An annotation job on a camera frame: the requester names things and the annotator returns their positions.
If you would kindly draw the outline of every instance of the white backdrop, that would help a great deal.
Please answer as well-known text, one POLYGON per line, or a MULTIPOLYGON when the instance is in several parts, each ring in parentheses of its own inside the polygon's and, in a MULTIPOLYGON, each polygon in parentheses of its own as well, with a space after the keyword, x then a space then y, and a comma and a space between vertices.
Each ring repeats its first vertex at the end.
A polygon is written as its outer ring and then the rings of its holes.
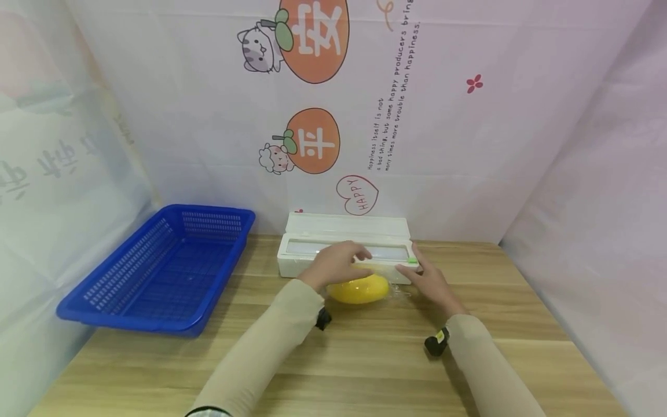
POLYGON ((582 114, 506 248, 615 393, 659 415, 664 7, 586 111, 648 0, 316 3, 0 0, 0 415, 83 343, 57 302, 151 211, 135 139, 165 203, 248 207, 257 232, 304 210, 497 242, 582 114), (319 12, 338 20, 314 43, 319 12))
POLYGON ((304 210, 498 242, 647 1, 68 4, 165 202, 250 208, 263 233, 304 210))
POLYGON ((86 341, 56 305, 151 208, 94 65, 63 1, 0 0, 0 416, 86 341))
POLYGON ((654 2, 503 241, 641 417, 667 410, 666 21, 654 2))

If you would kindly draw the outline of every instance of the plastic basket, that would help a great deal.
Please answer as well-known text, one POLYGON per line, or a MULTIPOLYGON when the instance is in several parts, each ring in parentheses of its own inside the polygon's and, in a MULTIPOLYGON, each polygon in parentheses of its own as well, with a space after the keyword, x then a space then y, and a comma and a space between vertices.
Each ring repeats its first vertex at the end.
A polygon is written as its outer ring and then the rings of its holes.
POLYGON ((57 315, 92 326, 196 337, 254 220, 249 210, 164 207, 60 302, 57 315))

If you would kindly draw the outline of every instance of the cartoon sheep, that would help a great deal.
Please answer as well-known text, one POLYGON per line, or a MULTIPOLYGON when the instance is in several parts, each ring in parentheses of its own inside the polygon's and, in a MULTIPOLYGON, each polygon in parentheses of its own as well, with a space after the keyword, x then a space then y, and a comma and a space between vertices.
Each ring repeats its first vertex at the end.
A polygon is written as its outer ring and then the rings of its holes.
POLYGON ((259 150, 259 164, 268 172, 276 175, 294 169, 294 162, 289 158, 285 145, 277 146, 267 143, 264 149, 259 150))

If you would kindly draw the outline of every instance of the left hand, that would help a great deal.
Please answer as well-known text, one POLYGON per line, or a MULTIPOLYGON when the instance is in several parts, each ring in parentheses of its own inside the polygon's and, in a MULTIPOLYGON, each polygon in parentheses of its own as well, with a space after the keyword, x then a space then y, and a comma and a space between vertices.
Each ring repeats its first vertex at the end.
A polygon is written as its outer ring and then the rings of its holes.
POLYGON ((312 264, 297 277, 319 292, 329 284, 340 284, 365 278, 373 274, 373 270, 354 268, 354 257, 360 261, 372 259, 368 249, 346 240, 319 251, 312 264))

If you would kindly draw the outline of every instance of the heart drawing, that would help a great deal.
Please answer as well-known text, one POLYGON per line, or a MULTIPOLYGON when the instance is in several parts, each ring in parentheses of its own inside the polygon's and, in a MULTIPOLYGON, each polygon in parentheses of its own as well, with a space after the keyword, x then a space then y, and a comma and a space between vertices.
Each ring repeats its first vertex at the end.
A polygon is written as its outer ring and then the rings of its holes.
POLYGON ((346 175, 336 184, 336 192, 345 199, 345 211, 353 216, 368 214, 380 191, 370 181, 358 175, 346 175))

